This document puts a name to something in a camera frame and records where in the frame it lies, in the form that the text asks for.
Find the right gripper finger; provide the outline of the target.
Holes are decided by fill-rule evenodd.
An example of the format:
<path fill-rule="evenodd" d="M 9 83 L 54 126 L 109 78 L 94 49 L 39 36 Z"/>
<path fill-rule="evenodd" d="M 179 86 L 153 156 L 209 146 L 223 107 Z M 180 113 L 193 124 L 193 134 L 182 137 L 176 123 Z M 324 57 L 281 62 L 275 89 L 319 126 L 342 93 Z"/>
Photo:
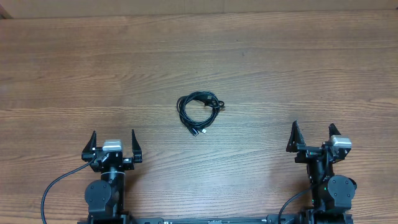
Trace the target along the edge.
<path fill-rule="evenodd" d="M 299 152 L 305 147 L 305 141 L 300 131 L 297 120 L 292 123 L 292 130 L 287 143 L 287 152 Z"/>
<path fill-rule="evenodd" d="M 332 137 L 334 135 L 341 135 L 341 133 L 339 132 L 334 123 L 331 123 L 329 125 L 328 130 L 329 130 L 329 137 Z"/>

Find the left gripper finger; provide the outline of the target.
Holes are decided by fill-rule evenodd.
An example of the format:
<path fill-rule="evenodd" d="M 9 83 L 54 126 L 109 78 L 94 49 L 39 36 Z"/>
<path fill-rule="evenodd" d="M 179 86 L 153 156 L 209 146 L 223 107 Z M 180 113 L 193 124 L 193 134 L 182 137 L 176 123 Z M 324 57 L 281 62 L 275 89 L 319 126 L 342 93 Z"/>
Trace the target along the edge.
<path fill-rule="evenodd" d="M 134 130 L 131 130 L 132 153 L 134 157 L 142 157 L 142 149 L 136 139 Z"/>
<path fill-rule="evenodd" d="M 93 149 L 96 149 L 96 131 L 93 131 L 90 140 L 83 148 L 82 153 L 92 153 Z"/>

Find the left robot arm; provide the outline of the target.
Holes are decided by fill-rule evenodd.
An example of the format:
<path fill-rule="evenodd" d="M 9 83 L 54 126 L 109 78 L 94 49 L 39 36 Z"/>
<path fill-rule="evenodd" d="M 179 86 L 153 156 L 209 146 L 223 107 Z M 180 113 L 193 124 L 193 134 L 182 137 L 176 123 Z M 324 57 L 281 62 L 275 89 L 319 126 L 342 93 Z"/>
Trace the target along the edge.
<path fill-rule="evenodd" d="M 133 170 L 134 164 L 142 162 L 142 150 L 131 131 L 132 156 L 123 156 L 123 144 L 120 139 L 106 140 L 103 146 L 97 146 L 96 133 L 81 153 L 81 159 L 89 163 L 100 179 L 91 182 L 85 190 L 88 204 L 87 223 L 134 223 L 130 212 L 124 209 L 126 171 Z"/>

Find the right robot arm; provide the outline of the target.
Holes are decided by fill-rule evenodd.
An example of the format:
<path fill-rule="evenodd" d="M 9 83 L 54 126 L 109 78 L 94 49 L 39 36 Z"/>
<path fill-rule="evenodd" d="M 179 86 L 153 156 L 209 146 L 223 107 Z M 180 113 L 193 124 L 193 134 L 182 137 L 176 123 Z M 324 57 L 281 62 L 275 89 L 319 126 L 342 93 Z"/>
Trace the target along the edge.
<path fill-rule="evenodd" d="M 331 123 L 328 130 L 329 140 L 318 147 L 308 146 L 298 122 L 292 123 L 286 151 L 296 153 L 295 162 L 307 166 L 310 186 L 284 203 L 277 215 L 278 223 L 353 223 L 352 216 L 346 212 L 351 210 L 357 183 L 333 171 L 333 164 L 345 159 L 352 149 L 352 142 L 338 131 L 335 124 Z M 289 203 L 308 192 L 312 195 L 310 207 L 301 209 L 296 215 L 282 215 Z"/>

